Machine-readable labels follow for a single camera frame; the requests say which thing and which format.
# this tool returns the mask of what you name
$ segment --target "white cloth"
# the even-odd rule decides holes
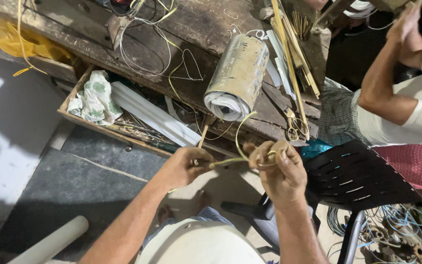
[[[265,264],[237,229],[220,221],[185,219],[165,226],[137,264]]]
[[[422,75],[394,85],[393,93],[418,99],[407,122],[400,126],[357,106],[361,134],[374,146],[422,144]]]
[[[104,70],[92,71],[84,90],[69,100],[67,112],[98,125],[113,124],[123,111],[110,99],[112,88],[107,77]]]

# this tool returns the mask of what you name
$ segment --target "cloth rag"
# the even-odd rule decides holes
[[[416,189],[422,189],[422,144],[373,147]]]
[[[67,112],[98,125],[111,125],[123,114],[121,108],[110,98],[112,88],[104,70],[94,70],[84,85],[84,90],[71,98]]]

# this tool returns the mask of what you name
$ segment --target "pink cloth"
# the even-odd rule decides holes
[[[414,188],[422,189],[422,144],[373,147]]]

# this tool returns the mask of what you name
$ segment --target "white shirt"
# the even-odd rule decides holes
[[[422,75],[394,85],[393,93],[418,99],[406,123],[401,126],[391,123],[357,106],[361,134],[374,146],[422,144]]]
[[[144,248],[137,264],[265,264],[255,247],[220,221],[185,219],[165,226]]]

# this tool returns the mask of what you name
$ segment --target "chair backrest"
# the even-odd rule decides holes
[[[392,166],[359,140],[333,147],[304,167],[307,189],[331,207],[361,211],[422,200]]]

